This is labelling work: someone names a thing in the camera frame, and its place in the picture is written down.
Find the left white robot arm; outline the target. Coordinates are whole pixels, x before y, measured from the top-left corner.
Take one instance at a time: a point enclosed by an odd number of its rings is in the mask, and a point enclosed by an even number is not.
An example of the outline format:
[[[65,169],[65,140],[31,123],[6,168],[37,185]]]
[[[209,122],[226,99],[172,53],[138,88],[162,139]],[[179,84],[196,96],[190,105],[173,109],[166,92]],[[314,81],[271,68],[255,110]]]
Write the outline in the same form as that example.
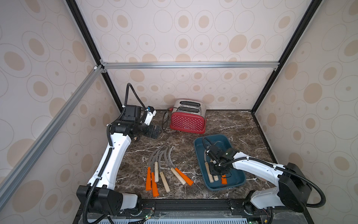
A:
[[[106,126],[107,148],[87,185],[80,185],[76,195],[83,206],[83,223],[89,223],[88,214],[100,214],[98,224],[106,217],[116,216],[121,211],[138,208],[139,196],[131,193],[119,193],[114,190],[122,159],[136,137],[144,136],[157,139],[160,128],[151,124],[156,110],[145,106],[140,97],[134,96],[140,105],[128,103],[129,93],[134,91],[132,84],[126,85],[125,102],[120,116]]]

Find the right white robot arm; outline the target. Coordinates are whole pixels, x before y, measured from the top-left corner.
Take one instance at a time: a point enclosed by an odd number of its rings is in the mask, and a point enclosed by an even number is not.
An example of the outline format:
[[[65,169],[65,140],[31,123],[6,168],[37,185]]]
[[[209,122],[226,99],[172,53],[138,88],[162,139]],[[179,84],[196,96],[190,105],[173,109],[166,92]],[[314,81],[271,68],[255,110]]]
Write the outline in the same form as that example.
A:
[[[242,207],[247,214],[269,207],[287,207],[294,212],[306,208],[320,208],[326,203],[323,191],[307,179],[300,168],[293,164],[275,164],[249,156],[237,149],[220,150],[216,145],[205,146],[205,153],[212,163],[211,175],[224,176],[231,170],[242,170],[254,174],[274,185],[267,190],[251,190]]]

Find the orange handle sickle small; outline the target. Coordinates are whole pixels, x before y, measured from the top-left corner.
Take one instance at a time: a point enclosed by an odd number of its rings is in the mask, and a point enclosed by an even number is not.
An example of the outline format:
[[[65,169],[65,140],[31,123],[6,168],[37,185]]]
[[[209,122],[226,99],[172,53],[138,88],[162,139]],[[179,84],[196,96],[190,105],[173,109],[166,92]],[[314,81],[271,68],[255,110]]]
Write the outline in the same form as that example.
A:
[[[222,182],[223,185],[227,185],[226,175],[222,175],[222,176],[221,176],[221,182]]]

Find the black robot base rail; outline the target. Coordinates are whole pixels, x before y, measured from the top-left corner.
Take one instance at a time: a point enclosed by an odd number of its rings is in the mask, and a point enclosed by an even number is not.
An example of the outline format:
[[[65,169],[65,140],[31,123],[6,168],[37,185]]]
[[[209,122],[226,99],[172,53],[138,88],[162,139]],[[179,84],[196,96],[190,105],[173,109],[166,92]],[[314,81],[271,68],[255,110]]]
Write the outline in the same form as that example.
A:
[[[312,224],[308,211],[285,207],[256,210],[242,208],[241,199],[142,199],[134,210],[105,217],[102,224]]]

